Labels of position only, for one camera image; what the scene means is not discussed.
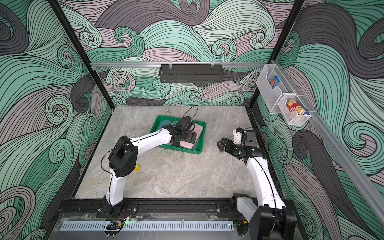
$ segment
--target pink sponge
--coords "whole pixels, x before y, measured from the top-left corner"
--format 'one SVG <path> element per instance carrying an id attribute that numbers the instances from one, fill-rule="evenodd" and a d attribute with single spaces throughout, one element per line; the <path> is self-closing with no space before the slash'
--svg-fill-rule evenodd
<path id="1" fill-rule="evenodd" d="M 198 143 L 199 137 L 200 137 L 200 134 L 201 134 L 202 131 L 203 131 L 203 127 L 201 125 L 198 125 L 197 123 L 195 123 L 195 128 L 192 131 L 192 132 L 197 133 L 195 143 L 193 144 L 193 143 L 190 143 L 190 142 L 180 141 L 180 146 L 184 147 L 184 148 L 189 148 L 189 149 L 193 148 L 193 146 L 196 143 Z"/>

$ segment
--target wave pattern wallpaper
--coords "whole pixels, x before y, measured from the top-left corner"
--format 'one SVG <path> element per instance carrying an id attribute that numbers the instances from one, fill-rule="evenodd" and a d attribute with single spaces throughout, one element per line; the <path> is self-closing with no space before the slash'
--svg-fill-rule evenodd
<path id="1" fill-rule="evenodd" d="M 1 0 L 1 239 L 44 237 L 110 112 L 48 2 Z"/>
<path id="2" fill-rule="evenodd" d="M 266 63 L 294 0 L 59 2 L 91 61 Z M 201 84 L 161 83 L 159 68 L 98 71 L 117 106 L 236 106 L 249 104 L 261 69 Z"/>
<path id="3" fill-rule="evenodd" d="M 384 196 L 383 33 L 383 1 L 326 0 L 300 11 L 278 61 Z M 261 97 L 257 105 L 279 183 L 308 237 L 384 239 L 384 226 L 311 123 L 288 126 Z"/>

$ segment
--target gray marble surface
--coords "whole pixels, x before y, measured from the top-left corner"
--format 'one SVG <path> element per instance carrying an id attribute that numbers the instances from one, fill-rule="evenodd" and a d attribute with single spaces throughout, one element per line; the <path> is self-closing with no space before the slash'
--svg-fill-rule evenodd
<path id="1" fill-rule="evenodd" d="M 181 117 L 189 107 L 117 107 L 91 159 L 76 193 L 77 199 L 102 198 L 110 175 L 100 168 L 101 157 L 126 135 L 148 134 L 156 116 Z M 187 116 L 192 116 L 192 108 Z M 233 139 L 237 127 L 250 127 L 244 107 L 199 107 L 193 118 L 206 122 L 203 151 L 199 155 L 156 147 L 137 158 L 140 169 L 127 179 L 124 197 L 231 197 L 234 192 L 256 197 L 253 181 L 244 162 L 220 153 L 216 143 Z M 108 168 L 108 158 L 103 159 Z"/>

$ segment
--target metal vent grille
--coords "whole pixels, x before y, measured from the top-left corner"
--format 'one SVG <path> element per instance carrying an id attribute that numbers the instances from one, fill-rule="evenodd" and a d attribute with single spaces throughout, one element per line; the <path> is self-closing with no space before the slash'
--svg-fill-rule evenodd
<path id="1" fill-rule="evenodd" d="M 64 221 L 60 231 L 105 230 L 109 221 Z M 128 221 L 121 231 L 230 231 L 229 221 Z"/>

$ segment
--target red wire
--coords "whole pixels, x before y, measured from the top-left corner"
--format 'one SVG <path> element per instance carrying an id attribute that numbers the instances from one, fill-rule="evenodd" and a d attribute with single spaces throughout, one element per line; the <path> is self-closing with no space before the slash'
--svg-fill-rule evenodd
<path id="1" fill-rule="evenodd" d="M 127 212 L 128 212 L 128 210 L 131 210 L 133 212 L 133 216 L 132 217 L 135 217 L 135 212 L 132 209 L 126 209 L 126 210 L 127 210 Z"/>
<path id="2" fill-rule="evenodd" d="M 236 224 L 238 224 L 238 223 L 243 219 L 243 217 L 244 217 L 244 216 L 242 216 L 242 217 L 240 218 L 240 220 L 239 220 Z"/>

